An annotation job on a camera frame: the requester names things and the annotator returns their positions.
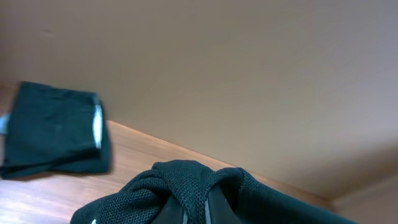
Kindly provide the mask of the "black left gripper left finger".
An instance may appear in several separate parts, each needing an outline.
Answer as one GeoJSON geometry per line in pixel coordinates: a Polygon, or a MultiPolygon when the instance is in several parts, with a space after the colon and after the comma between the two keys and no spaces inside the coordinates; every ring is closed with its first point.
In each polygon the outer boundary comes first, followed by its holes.
{"type": "Polygon", "coordinates": [[[184,208],[174,196],[170,196],[151,224],[187,224],[184,208]]]}

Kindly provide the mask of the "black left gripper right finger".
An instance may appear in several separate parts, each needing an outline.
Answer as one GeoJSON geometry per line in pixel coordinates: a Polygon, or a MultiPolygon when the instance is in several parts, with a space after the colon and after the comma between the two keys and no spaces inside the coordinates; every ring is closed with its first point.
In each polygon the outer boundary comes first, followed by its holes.
{"type": "Polygon", "coordinates": [[[219,187],[213,187],[205,202],[206,224],[241,224],[219,187]]]}

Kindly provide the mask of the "black t-shirt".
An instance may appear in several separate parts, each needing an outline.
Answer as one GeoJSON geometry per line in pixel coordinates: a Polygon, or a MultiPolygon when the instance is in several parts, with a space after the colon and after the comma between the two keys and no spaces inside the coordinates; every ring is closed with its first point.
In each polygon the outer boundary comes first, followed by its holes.
{"type": "Polygon", "coordinates": [[[187,223],[206,223],[205,202],[219,187],[241,223],[348,223],[343,217],[274,190],[242,168],[213,171],[197,161],[156,162],[119,192],[79,208],[72,223],[151,223],[174,196],[187,223]]]}

